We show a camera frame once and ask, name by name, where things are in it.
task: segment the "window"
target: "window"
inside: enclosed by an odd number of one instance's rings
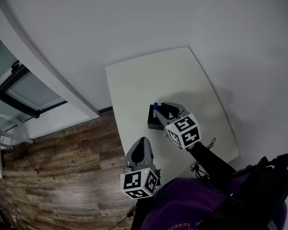
[[[0,114],[24,122],[64,103],[0,41]],[[8,121],[0,121],[1,130],[10,126]]]

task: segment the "wooden floor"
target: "wooden floor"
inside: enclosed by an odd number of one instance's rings
[[[17,229],[107,230],[134,208],[135,201],[120,192],[125,156],[112,111],[3,151],[2,162],[5,171],[39,173],[0,179],[2,213],[12,221],[7,200],[19,214]]]

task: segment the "black cable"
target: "black cable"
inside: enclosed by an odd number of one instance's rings
[[[125,219],[130,218],[130,217],[133,217],[133,212],[129,212],[129,213],[127,214],[127,216],[126,216],[123,220],[121,220],[118,224],[116,224],[115,227],[109,228],[108,230],[111,230],[111,229],[116,228],[116,227],[117,227],[119,224],[121,224]]]
[[[213,147],[213,144],[214,144],[215,141],[216,141],[216,138],[213,138],[211,143],[207,146],[207,148],[211,149]],[[195,171],[195,174],[196,174],[197,178],[200,178],[200,179],[203,179],[203,180],[209,179],[209,175],[206,172],[200,170],[200,164],[199,164],[198,161],[195,161],[190,167],[191,167],[191,171],[192,172]]]

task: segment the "black sleeve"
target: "black sleeve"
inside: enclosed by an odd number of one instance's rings
[[[133,218],[131,230],[140,230],[147,214],[150,212],[154,204],[154,197],[138,199],[136,210]]]
[[[187,151],[199,162],[215,186],[226,192],[230,176],[236,172],[235,169],[220,159],[201,142],[196,142],[194,147],[190,150],[187,149]]]

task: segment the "blue pen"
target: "blue pen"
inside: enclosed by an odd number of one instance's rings
[[[156,118],[155,110],[157,110],[157,108],[158,108],[158,103],[155,102],[155,103],[154,103],[154,112],[153,112],[153,117],[154,117],[154,118]]]

